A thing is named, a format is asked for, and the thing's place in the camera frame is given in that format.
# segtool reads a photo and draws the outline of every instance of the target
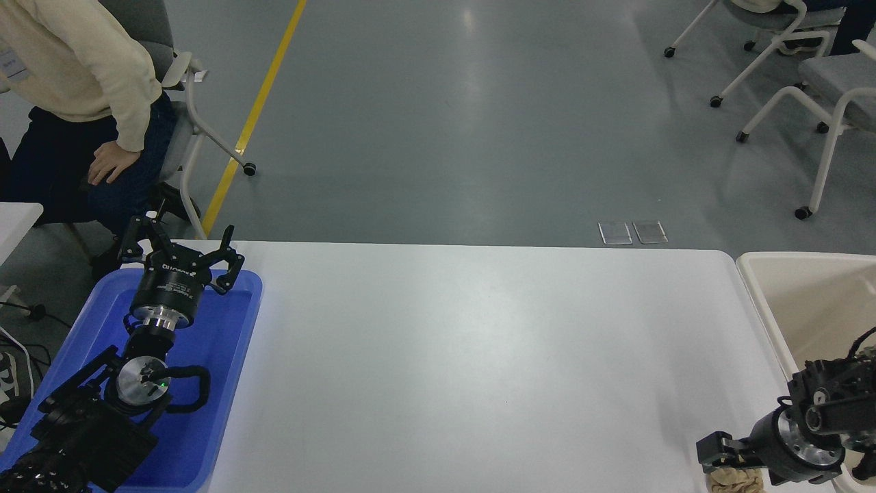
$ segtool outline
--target dark jeans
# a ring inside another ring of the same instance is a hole
[[[158,180],[173,136],[176,114],[167,94],[152,104],[140,158],[112,184],[104,178],[89,185],[86,175],[95,150],[118,137],[113,117],[73,123],[40,108],[29,116],[31,124],[11,164],[5,172],[0,169],[0,202],[42,204],[38,224],[97,220],[122,236],[131,216],[146,212],[147,193]]]
[[[809,11],[827,11],[845,7],[845,15],[839,23],[837,36],[830,54],[853,54],[858,49],[851,43],[855,39],[867,41],[867,36],[876,22],[876,0],[803,0]],[[788,4],[781,4],[776,13],[797,12]]]

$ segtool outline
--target yellow floor line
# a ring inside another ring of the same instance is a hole
[[[283,58],[286,56],[286,49],[289,47],[289,42],[292,41],[292,36],[295,34],[295,28],[298,27],[298,21],[301,19],[301,13],[304,11],[304,6],[306,4],[307,0],[299,0],[298,6],[295,7],[295,13],[289,20],[289,26],[286,27],[286,32],[283,34],[283,39],[279,43],[277,53],[274,54],[271,67],[268,68],[268,73],[265,75],[265,80],[262,82],[262,88],[258,91],[258,96],[256,96],[256,102],[252,105],[252,109],[250,110],[250,116],[246,119],[244,129],[240,132],[240,138],[237,140],[236,150],[240,154],[244,153],[247,144],[250,143],[252,130],[256,127],[258,117],[262,114],[262,108],[265,107],[265,100],[267,100],[268,94],[271,93],[271,86],[273,86],[274,79],[277,77],[277,72],[279,71],[279,66],[283,63]],[[210,235],[210,230],[213,229],[216,216],[219,215],[219,210],[222,208],[225,196],[228,194],[228,189],[231,187],[231,181],[234,180],[234,174],[237,172],[238,167],[239,165],[237,164],[237,161],[234,161],[233,159],[228,161],[228,166],[225,167],[222,180],[220,180],[219,186],[216,187],[216,192],[214,192],[213,198],[210,199],[210,206],[207,208],[207,213],[204,214],[204,218],[201,222],[201,226],[203,226],[204,232],[208,236]]]

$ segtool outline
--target white tabletop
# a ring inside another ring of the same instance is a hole
[[[40,204],[0,202],[0,264],[9,257],[42,213],[43,206]]]
[[[237,248],[265,293],[210,493],[704,492],[695,442],[787,393],[719,252]]]

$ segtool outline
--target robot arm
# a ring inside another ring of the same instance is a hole
[[[149,430],[165,412],[193,412],[208,400],[210,375],[199,366],[168,367],[175,331],[191,325],[207,286],[231,289],[244,257],[230,246],[232,226],[209,254],[174,244],[159,223],[133,218],[120,248],[123,261],[141,261],[137,238],[152,243],[124,326],[121,355],[108,347],[62,383],[38,409],[45,416],[31,436],[39,443],[0,473],[0,493],[82,493],[90,483],[115,491],[146,459],[158,439]],[[215,282],[209,268],[228,262]],[[172,380],[198,378],[199,396],[171,404]]]
[[[856,340],[848,356],[806,361],[788,382],[790,397],[758,421],[751,434],[734,440],[714,432],[696,442],[703,471],[716,468],[767,468],[773,485],[827,482],[842,474],[845,450],[864,454],[852,475],[876,475],[876,349]]]

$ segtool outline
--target beige bin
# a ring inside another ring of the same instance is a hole
[[[743,254],[736,264],[786,378],[806,360],[845,357],[876,325],[876,256],[764,252]],[[876,335],[863,346],[874,344]],[[835,489],[876,493],[876,478],[851,477],[858,461],[860,454],[846,455]]]

